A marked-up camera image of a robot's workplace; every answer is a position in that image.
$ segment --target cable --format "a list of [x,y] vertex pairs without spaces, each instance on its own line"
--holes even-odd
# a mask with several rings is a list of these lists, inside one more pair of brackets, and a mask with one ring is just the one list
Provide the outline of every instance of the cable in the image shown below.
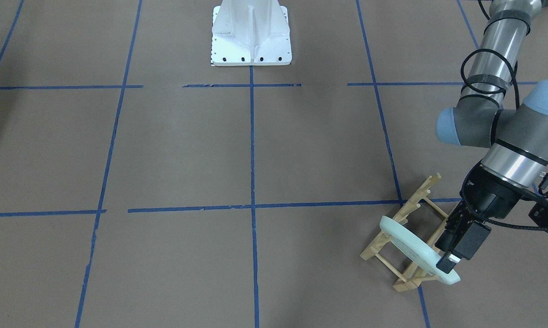
[[488,16],[486,9],[484,9],[484,6],[482,5],[482,0],[478,0],[478,6],[480,6],[480,10],[482,11],[482,14],[484,14],[484,17],[486,17],[487,20],[491,19],[491,17]]
[[472,207],[472,205],[470,205],[470,203],[466,200],[466,194],[465,194],[465,191],[464,191],[464,187],[468,183],[469,176],[472,174],[472,171],[474,171],[478,166],[480,166],[480,162],[476,163],[476,165],[474,165],[472,167],[472,169],[470,170],[468,175],[466,175],[466,178],[464,179],[464,182],[462,183],[462,188],[460,190],[460,197],[462,198],[462,202],[465,204],[466,209],[470,212],[470,214],[472,214],[476,218],[482,220],[483,222],[488,222],[490,224],[494,224],[495,226],[502,226],[504,228],[517,229],[517,230],[530,230],[530,231],[548,232],[548,228],[542,228],[540,226],[508,224],[508,223],[504,223],[504,222],[499,222],[497,220],[492,220],[490,218],[486,218],[484,215],[478,213],[478,211],[475,210]]
[[484,91],[484,90],[480,90],[480,89],[474,87],[472,84],[468,83],[468,81],[466,79],[466,75],[464,73],[466,63],[468,62],[468,60],[470,60],[470,58],[472,58],[472,56],[474,56],[475,54],[478,54],[480,52],[489,52],[489,53],[497,56],[500,60],[502,60],[505,63],[505,65],[509,69],[509,74],[511,74],[511,83],[513,84],[513,89],[515,89],[515,106],[516,106],[517,109],[519,109],[519,106],[520,106],[519,87],[517,85],[517,77],[516,77],[515,69],[513,69],[513,66],[511,65],[511,63],[509,63],[509,60],[507,60],[505,58],[505,56],[499,54],[499,52],[496,52],[492,49],[482,48],[482,49],[474,50],[473,52],[470,53],[470,55],[468,55],[466,57],[466,59],[464,59],[464,62],[462,62],[462,65],[460,67],[460,75],[461,75],[462,81],[464,82],[466,87],[469,87],[470,89],[472,89],[472,90],[474,90],[478,93],[482,93],[484,95],[496,95],[497,93],[506,93],[507,92],[507,90],[505,88],[499,87],[499,86],[495,86],[495,87],[499,88],[497,91]]

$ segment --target black cable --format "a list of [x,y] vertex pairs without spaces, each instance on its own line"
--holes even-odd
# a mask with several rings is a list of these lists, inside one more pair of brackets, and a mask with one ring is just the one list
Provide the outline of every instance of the black cable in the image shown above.
[[472,167],[472,169],[470,170],[470,172],[468,173],[468,175],[464,179],[464,181],[462,183],[462,188],[460,190],[460,197],[462,198],[462,202],[465,204],[466,209],[470,212],[470,214],[472,214],[476,218],[482,220],[482,222],[488,222],[490,224],[494,224],[495,226],[502,226],[504,228],[517,229],[517,230],[530,230],[530,231],[548,232],[548,228],[542,228],[540,226],[508,224],[508,223],[504,223],[504,222],[499,222],[497,220],[492,220],[490,218],[486,218],[484,215],[478,213],[478,211],[475,210],[472,207],[472,205],[470,205],[470,203],[466,200],[466,194],[465,194],[465,191],[464,191],[464,187],[467,185],[468,179],[469,179],[470,175],[472,174],[472,171],[474,171],[478,166],[480,166],[480,162],[476,163],[476,165],[474,167]]
[[480,6],[480,10],[482,10],[482,14],[484,14],[484,17],[486,17],[487,20],[491,19],[491,17],[488,16],[486,9],[484,9],[484,6],[482,5],[482,0],[478,0],[478,6]]
[[520,98],[519,98],[519,87],[517,86],[517,77],[516,77],[515,69],[513,69],[513,66],[511,65],[511,63],[509,63],[509,60],[507,60],[505,58],[505,56],[499,54],[499,52],[496,52],[492,49],[486,49],[486,48],[474,50],[473,52],[471,52],[470,55],[468,55],[466,57],[466,59],[464,59],[464,62],[462,62],[462,65],[461,65],[461,68],[460,68],[460,75],[462,77],[462,81],[464,82],[466,87],[469,87],[470,89],[472,89],[472,90],[474,90],[478,93],[482,93],[484,95],[496,95],[497,93],[506,93],[507,92],[507,90],[505,88],[499,87],[499,86],[496,86],[496,87],[499,88],[499,90],[497,90],[497,91],[484,91],[484,90],[480,90],[480,89],[474,87],[472,84],[468,83],[468,81],[466,79],[466,75],[464,73],[466,63],[468,62],[468,60],[470,60],[470,58],[472,58],[472,56],[474,56],[475,54],[478,54],[480,52],[489,52],[489,53],[497,56],[500,60],[502,60],[505,63],[505,65],[509,69],[509,73],[511,74],[511,83],[513,84],[513,89],[515,89],[515,106],[518,109],[519,106],[520,106]]

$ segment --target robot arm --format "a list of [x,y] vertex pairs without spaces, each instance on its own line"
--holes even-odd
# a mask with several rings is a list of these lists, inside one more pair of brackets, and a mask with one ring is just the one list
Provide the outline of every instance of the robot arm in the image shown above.
[[466,177],[462,201],[436,243],[445,252],[437,265],[443,272],[463,258],[470,260],[491,231],[486,225],[490,218],[505,218],[519,200],[536,203],[530,217],[548,232],[548,201],[528,190],[548,165],[548,80],[523,104],[517,101],[518,110],[500,106],[515,83],[513,67],[530,23],[543,6],[548,0],[492,2],[482,49],[469,56],[475,60],[468,78],[462,73],[461,98],[436,123],[436,134],[445,143],[490,148]]

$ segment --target floor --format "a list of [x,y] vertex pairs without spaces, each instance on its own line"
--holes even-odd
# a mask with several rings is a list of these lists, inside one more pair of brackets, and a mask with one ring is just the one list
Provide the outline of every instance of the floor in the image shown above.
[[[282,0],[293,64],[255,68],[209,65],[219,4],[0,0],[0,327],[548,328],[545,233],[494,228],[461,282],[405,293],[359,258],[486,153],[434,134],[476,1]],[[518,79],[548,79],[548,9]]]

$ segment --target white metal bracket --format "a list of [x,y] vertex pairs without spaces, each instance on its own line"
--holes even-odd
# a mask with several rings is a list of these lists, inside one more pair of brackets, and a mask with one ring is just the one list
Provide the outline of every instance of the white metal bracket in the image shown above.
[[212,35],[212,65],[292,62],[288,9],[278,0],[223,0],[213,9]]

